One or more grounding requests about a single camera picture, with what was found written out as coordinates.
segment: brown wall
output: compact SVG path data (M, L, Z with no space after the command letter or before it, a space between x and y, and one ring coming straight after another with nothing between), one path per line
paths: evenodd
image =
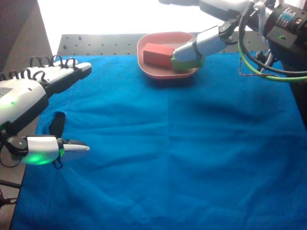
M37 0L0 0L0 72Z

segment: blue label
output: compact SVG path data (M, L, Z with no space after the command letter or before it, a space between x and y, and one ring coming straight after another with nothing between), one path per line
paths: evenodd
M294 17L294 14L291 14L287 11L283 12L283 14L282 14L282 19L284 19L288 22L291 21L293 19L293 17Z

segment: black cable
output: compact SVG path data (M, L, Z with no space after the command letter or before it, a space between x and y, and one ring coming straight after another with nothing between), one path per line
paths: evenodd
M19 162L18 162L16 165L13 165L13 166L8 166L8 165L3 164L3 162L1 161L1 150L2 150L3 146L4 146L4 144L1 142L1 143L0 143L0 164L1 164L3 167L9 168L9 169L12 169L12 168L17 167L17 166L20 164L21 159L19 160Z
M257 59L255 59L246 49L244 42L243 42L243 38L244 38L244 33L245 33L245 27L248 23L249 20L249 15L252 13L253 11L253 3L249 3L249 6L247 7L246 11L243 13L240 23L239 23L239 43L240 46L242 48L243 53L254 63L256 63L258 66L261 66L262 68L269 70L271 72L275 72L275 73L279 73L279 74L283 74L283 75L287 75L289 77L305 77L307 76L307 71L285 71L285 70L281 70L281 69L275 69L272 67L269 67L265 64L263 64L262 62L258 61Z

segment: green cable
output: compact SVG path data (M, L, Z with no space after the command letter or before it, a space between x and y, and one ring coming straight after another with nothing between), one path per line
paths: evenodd
M254 74L262 74L261 72L256 70L254 67L252 67L252 65L247 61L239 42L238 42L238 48L239 48L239 53L240 53L240 56L244 64L250 69L250 71L252 71ZM262 75L260 77L264 78L265 80L278 81L278 82L284 82L284 83L297 83L297 82L302 82L302 81L307 80L307 77L279 78L279 77L266 76L266 75Z

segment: red rectangular block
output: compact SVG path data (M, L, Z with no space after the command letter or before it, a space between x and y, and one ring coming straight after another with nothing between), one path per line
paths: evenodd
M175 49L173 47L147 43L143 51L144 62L165 68L172 68L171 59L174 51Z

